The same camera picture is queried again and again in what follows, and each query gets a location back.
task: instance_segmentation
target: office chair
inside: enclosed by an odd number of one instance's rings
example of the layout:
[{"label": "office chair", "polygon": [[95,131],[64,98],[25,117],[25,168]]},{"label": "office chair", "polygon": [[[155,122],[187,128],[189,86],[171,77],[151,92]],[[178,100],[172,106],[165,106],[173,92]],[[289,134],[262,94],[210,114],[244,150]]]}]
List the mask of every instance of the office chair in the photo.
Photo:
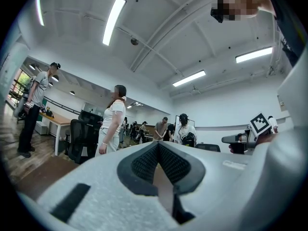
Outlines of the office chair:
[{"label": "office chair", "polygon": [[[99,136],[99,128],[88,124],[85,121],[71,121],[71,146],[68,150],[68,156],[77,164],[95,156]],[[82,156],[83,147],[87,148],[88,156]]]},{"label": "office chair", "polygon": [[216,144],[197,144],[196,148],[212,152],[220,152],[220,147]]}]

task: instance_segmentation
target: floor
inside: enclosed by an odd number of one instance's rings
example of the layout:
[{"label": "floor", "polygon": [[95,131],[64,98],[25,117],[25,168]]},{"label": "floor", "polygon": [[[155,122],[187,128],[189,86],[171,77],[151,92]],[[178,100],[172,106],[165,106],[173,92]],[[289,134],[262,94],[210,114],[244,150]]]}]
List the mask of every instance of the floor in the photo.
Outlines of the floor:
[{"label": "floor", "polygon": [[[31,140],[31,145],[36,149],[35,152],[31,152],[30,158],[18,155],[18,140],[23,125],[23,121],[17,124],[13,110],[8,104],[0,108],[1,160],[16,189],[36,200],[49,185],[78,165],[70,160],[64,152],[59,153],[58,157],[54,156],[55,138],[49,135],[41,136],[36,132]],[[129,137],[124,136],[124,142],[119,147],[129,149],[130,145],[135,144]],[[153,185],[158,187],[161,204],[171,213],[173,186],[161,167],[156,168]]]}]

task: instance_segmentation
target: ceiling light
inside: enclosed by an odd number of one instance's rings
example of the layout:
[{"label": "ceiling light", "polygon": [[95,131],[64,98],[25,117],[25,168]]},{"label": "ceiling light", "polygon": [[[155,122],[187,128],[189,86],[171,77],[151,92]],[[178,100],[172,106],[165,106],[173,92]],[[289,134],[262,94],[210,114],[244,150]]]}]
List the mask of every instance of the ceiling light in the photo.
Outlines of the ceiling light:
[{"label": "ceiling light", "polygon": [[52,76],[52,79],[53,79],[54,81],[56,81],[56,82],[59,81],[59,77],[58,77],[57,75]]},{"label": "ceiling light", "polygon": [[36,0],[36,6],[37,6],[37,14],[38,14],[38,20],[39,20],[39,23],[44,26],[44,21],[43,21],[43,16],[42,16],[42,10],[41,10],[41,7],[40,7],[40,0]]},{"label": "ceiling light", "polygon": [[237,56],[235,59],[236,59],[236,63],[241,63],[241,62],[244,62],[244,61],[247,61],[247,60],[250,60],[250,59],[254,59],[254,58],[259,57],[259,56],[269,55],[272,52],[273,52],[273,47],[269,47],[269,48],[265,48],[265,49],[262,49],[262,50],[247,53],[247,54],[244,54],[244,55],[241,55],[241,56]]},{"label": "ceiling light", "polygon": [[187,83],[187,82],[189,82],[189,81],[192,81],[192,80],[194,80],[194,79],[200,78],[200,77],[202,77],[202,76],[205,76],[204,70],[202,70],[202,71],[200,71],[200,72],[198,72],[198,73],[196,73],[196,74],[194,74],[194,75],[191,75],[191,76],[189,76],[189,77],[187,77],[187,78],[185,78],[185,79],[183,79],[183,80],[180,80],[180,81],[178,81],[178,82],[176,82],[176,83],[173,83],[173,85],[174,85],[175,87],[178,87],[178,86],[180,86],[180,85],[183,85],[183,84],[185,84],[185,83]]},{"label": "ceiling light", "polygon": [[103,37],[103,44],[109,45],[110,39],[112,36],[112,32],[114,30],[114,27],[116,25],[116,21],[125,5],[125,0],[115,0],[115,3],[112,7],[112,10],[110,12],[110,15],[108,17],[108,21],[105,28],[105,33]]}]

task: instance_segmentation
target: woman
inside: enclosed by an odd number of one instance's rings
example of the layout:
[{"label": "woman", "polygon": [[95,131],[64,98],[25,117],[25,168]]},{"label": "woman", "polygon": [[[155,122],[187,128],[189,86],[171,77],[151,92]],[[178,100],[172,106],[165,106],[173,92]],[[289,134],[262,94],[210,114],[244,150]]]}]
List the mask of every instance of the woman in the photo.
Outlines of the woman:
[{"label": "woman", "polygon": [[123,137],[124,137],[124,132],[126,130],[126,124],[127,124],[127,117],[124,118],[124,121],[121,126],[120,130],[120,143],[123,143]]},{"label": "woman", "polygon": [[181,126],[176,129],[174,134],[174,142],[195,147],[197,144],[196,129],[188,124],[188,116],[186,114],[180,115],[180,123]]},{"label": "woman", "polygon": [[104,112],[104,121],[100,128],[95,156],[115,152],[119,145],[120,127],[126,113],[126,88],[120,85],[115,86],[112,99]]}]

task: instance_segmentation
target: light fixture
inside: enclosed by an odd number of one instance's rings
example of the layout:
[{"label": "light fixture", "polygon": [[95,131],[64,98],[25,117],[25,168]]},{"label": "light fixture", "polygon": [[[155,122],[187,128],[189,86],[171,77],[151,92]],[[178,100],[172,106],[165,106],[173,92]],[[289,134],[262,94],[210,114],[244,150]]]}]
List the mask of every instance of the light fixture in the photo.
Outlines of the light fixture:
[{"label": "light fixture", "polygon": [[174,85],[175,87],[178,87],[178,86],[180,86],[180,85],[183,85],[183,84],[185,84],[185,83],[187,83],[187,82],[189,82],[189,81],[192,81],[192,80],[194,80],[194,79],[200,78],[200,77],[202,77],[202,76],[205,76],[204,70],[202,70],[202,71],[200,71],[200,72],[198,72],[198,73],[196,73],[196,74],[194,74],[194,75],[191,75],[191,76],[189,76],[189,77],[187,77],[187,78],[185,78],[185,79],[183,79],[183,80],[180,80],[180,81],[178,81],[178,82],[176,82],[176,83],[173,83],[173,85]]},{"label": "light fixture", "polygon": [[262,50],[257,50],[257,51],[253,51],[251,53],[247,53],[241,56],[237,56],[235,57],[236,59],[236,63],[241,63],[250,59],[254,59],[257,58],[259,56],[265,56],[265,55],[269,55],[273,52],[273,47],[268,47]]},{"label": "light fixture", "polygon": [[57,75],[54,75],[51,77],[54,81],[59,82],[59,77]]},{"label": "light fixture", "polygon": [[40,0],[36,0],[36,6],[37,6],[37,14],[38,14],[38,20],[39,20],[39,23],[44,26],[44,21],[43,21],[43,16],[42,16],[42,10],[41,10],[41,7],[40,7]]},{"label": "light fixture", "polygon": [[103,37],[103,44],[109,45],[110,39],[112,36],[112,32],[114,30],[114,27],[116,25],[116,21],[125,5],[125,0],[115,0],[115,3],[110,11],[108,21],[105,28],[105,33]]}]

